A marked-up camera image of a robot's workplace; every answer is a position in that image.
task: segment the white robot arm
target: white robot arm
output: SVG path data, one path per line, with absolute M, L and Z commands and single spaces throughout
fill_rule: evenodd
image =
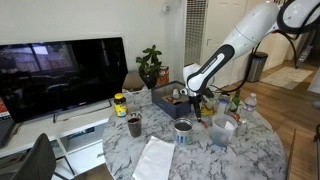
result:
M 220 48 L 200 67 L 191 64 L 183 69 L 189 95 L 201 122 L 199 95 L 208 81 L 228 61 L 236 59 L 254 48 L 271 32 L 284 31 L 300 34 L 319 25 L 320 0 L 291 0 L 281 8 L 273 2 L 265 2 L 251 10 L 231 31 Z

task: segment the tv screen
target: tv screen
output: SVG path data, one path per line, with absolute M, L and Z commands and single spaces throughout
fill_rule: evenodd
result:
M 0 46 L 0 96 L 15 122 L 112 98 L 127 73 L 122 38 Z

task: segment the black cable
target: black cable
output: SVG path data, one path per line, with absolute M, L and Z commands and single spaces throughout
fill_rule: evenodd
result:
M 296 48 L 294 47 L 293 42 L 291 41 L 291 37 L 283 31 L 276 31 L 276 32 L 283 35 L 290 42 L 290 45 L 293 50 L 293 55 L 294 55 L 294 64 L 297 65 L 297 63 L 298 63 L 297 51 L 296 51 Z
M 244 75 L 244 78 L 242 79 L 241 84 L 238 87 L 236 87 L 235 89 L 231 89 L 231 90 L 223 90 L 221 88 L 218 88 L 217 86 L 214 86 L 214 85 L 211 85 L 211 86 L 217 88 L 221 92 L 233 92 L 233 91 L 236 91 L 236 90 L 240 89 L 246 83 L 246 81 L 248 79 L 248 76 L 249 76 L 249 73 L 250 73 L 250 70 L 251 70 L 251 65 L 252 65 L 252 62 L 253 62 L 253 57 L 256 54 L 256 52 L 257 52 L 257 50 L 259 48 L 259 45 L 260 45 L 260 43 L 258 43 L 258 45 L 254 49 L 252 49 L 251 54 L 250 54 L 250 58 L 248 60 L 246 73 Z
M 302 33 L 305 25 L 307 24 L 307 22 L 309 21 L 310 17 L 311 17 L 312 14 L 317 10 L 317 8 L 318 8 L 319 6 L 320 6 L 320 3 L 318 3 L 318 4 L 309 12 L 308 16 L 304 19 L 302 25 L 301 25 L 300 28 L 297 30 L 297 32 L 296 32 L 296 37 L 292 38 L 292 37 L 288 36 L 288 38 L 290 38 L 291 40 L 297 40 L 297 39 L 300 37 L 300 35 L 301 35 L 301 33 Z

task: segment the grey bin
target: grey bin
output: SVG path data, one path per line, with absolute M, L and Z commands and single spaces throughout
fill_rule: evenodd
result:
M 257 82 L 260 80 L 264 65 L 266 64 L 268 54 L 264 52 L 256 52 L 253 55 L 253 60 L 247 81 Z

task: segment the potted plant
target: potted plant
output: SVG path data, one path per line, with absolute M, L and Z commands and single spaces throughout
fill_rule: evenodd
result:
M 144 57 L 137 57 L 136 62 L 140 63 L 139 74 L 144 83 L 149 89 L 153 88 L 157 83 L 161 61 L 158 55 L 162 55 L 161 51 L 156 50 L 156 45 L 142 51 L 147 55 Z

